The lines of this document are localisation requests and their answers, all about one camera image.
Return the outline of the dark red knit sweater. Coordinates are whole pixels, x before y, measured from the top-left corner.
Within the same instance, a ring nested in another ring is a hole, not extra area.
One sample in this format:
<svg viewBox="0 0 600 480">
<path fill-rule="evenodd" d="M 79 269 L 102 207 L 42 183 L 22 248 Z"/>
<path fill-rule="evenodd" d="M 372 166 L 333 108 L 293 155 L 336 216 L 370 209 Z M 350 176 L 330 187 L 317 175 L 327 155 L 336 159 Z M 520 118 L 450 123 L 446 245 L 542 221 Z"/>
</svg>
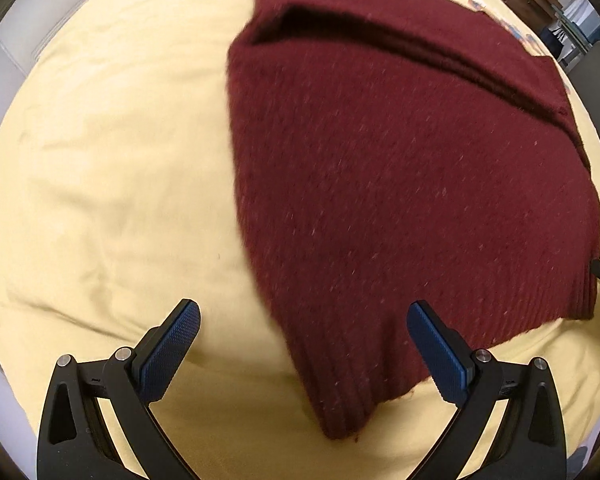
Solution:
<svg viewBox="0 0 600 480">
<path fill-rule="evenodd" d="M 326 437 L 475 347 L 588 320 L 600 200 L 554 61 L 450 0 L 256 0 L 227 55 L 242 238 Z"/>
</svg>

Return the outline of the yellow dinosaur print bedspread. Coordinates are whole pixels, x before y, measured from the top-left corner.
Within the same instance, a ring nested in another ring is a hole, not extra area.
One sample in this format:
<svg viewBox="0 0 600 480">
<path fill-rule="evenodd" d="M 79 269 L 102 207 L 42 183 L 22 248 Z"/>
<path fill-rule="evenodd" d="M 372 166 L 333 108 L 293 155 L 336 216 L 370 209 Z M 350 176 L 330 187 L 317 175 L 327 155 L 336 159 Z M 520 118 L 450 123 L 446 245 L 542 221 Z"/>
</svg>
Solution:
<svg viewBox="0 0 600 480">
<path fill-rule="evenodd" d="M 450 1 L 551 58 L 502 0 Z M 190 298 L 201 331 L 156 412 L 201 477 L 402 479 L 453 413 L 428 372 L 326 437 L 253 274 L 227 55 L 255 3 L 87 0 L 43 51 L 0 128 L 0 362 L 38 426 L 58 356 L 110 356 Z M 600 200 L 600 140 L 556 67 Z M 600 417 L 600 284 L 592 318 L 488 349 L 547 359 L 574 451 Z"/>
</svg>

